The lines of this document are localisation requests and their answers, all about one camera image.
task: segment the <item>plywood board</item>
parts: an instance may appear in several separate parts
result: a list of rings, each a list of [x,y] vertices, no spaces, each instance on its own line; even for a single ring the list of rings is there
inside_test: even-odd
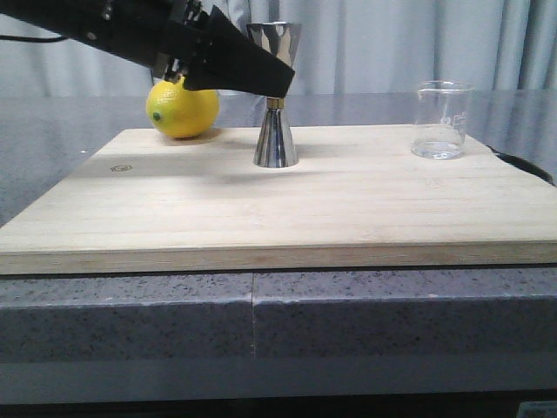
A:
[[[299,164],[265,169],[258,128],[123,131],[0,229],[0,273],[557,262],[557,189],[473,138],[435,161],[409,125],[292,134]]]

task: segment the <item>stainless steel jigger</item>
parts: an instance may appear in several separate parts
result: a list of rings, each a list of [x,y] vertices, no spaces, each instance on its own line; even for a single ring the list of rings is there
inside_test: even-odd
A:
[[[248,36],[255,44],[292,67],[298,50],[301,24],[269,22],[246,26]],[[298,163],[298,154],[285,114],[284,98],[267,98],[267,110],[253,163],[270,168],[289,167]]]

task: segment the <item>gray curtain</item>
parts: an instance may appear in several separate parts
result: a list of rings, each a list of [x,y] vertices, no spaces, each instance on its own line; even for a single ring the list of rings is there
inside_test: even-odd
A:
[[[215,0],[247,22],[303,25],[291,94],[413,91],[426,79],[478,90],[555,89],[556,0]],[[0,32],[49,32],[0,16]],[[0,42],[0,96],[145,96],[149,72],[74,41]]]

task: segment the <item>yellow lemon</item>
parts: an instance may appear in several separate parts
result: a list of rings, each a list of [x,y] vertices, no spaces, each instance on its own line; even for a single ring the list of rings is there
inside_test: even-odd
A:
[[[188,91],[184,78],[176,84],[159,81],[145,103],[153,127],[172,138],[190,138],[206,131],[218,115],[218,94],[214,90]]]

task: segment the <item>gray granite countertop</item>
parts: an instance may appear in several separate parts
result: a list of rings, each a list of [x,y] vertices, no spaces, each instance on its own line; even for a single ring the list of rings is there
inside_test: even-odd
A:
[[[291,125],[410,123],[412,94],[293,96]],[[257,126],[222,97],[217,125]],[[0,225],[123,129],[141,98],[0,104]],[[557,178],[557,91],[475,92],[472,136]],[[557,387],[545,266],[0,277],[0,404]]]

